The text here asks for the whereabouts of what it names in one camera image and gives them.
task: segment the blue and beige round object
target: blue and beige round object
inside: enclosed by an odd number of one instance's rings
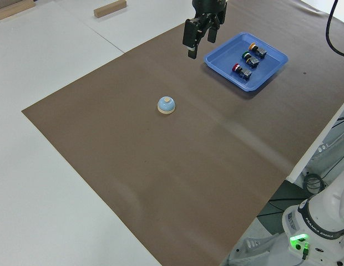
[[[169,96],[163,96],[157,103],[157,109],[162,114],[171,114],[176,107],[174,100]]]

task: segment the black band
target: black band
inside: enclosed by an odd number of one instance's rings
[[[325,239],[329,239],[329,240],[335,240],[338,239],[340,237],[342,237],[344,235],[344,229],[338,232],[330,232],[327,231],[323,228],[321,228],[312,218],[309,212],[309,200],[308,199],[305,203],[305,205],[300,208],[298,207],[298,212],[301,213],[304,222],[306,223],[306,225],[310,228],[310,230],[312,230],[314,233],[316,233],[318,236],[325,238]]]

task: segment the blue plastic tray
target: blue plastic tray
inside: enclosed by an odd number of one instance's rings
[[[266,57],[258,58],[260,63],[257,68],[253,69],[241,57],[249,49],[251,43],[256,43],[259,47],[267,50]],[[204,62],[242,90],[254,91],[287,63],[288,57],[252,34],[241,32],[207,54],[204,57]],[[249,80],[242,79],[238,73],[232,71],[232,67],[236,63],[239,63],[242,68],[252,71]]]

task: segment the light brown wooden block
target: light brown wooden block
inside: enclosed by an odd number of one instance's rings
[[[123,8],[127,7],[126,0],[118,0],[114,3],[107,4],[104,7],[100,7],[94,10],[94,16],[96,18],[101,18],[105,15],[111,14],[115,11],[121,10]]]
[[[15,4],[11,4],[8,7],[0,9],[0,19],[8,18],[21,11],[27,10],[35,6],[34,0],[23,0]]]

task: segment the green light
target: green light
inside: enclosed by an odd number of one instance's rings
[[[298,236],[294,236],[294,237],[291,237],[290,238],[290,244],[293,248],[296,249],[296,245],[299,243],[299,242],[303,242],[305,241],[306,239],[308,239],[309,236],[307,234],[299,234]]]

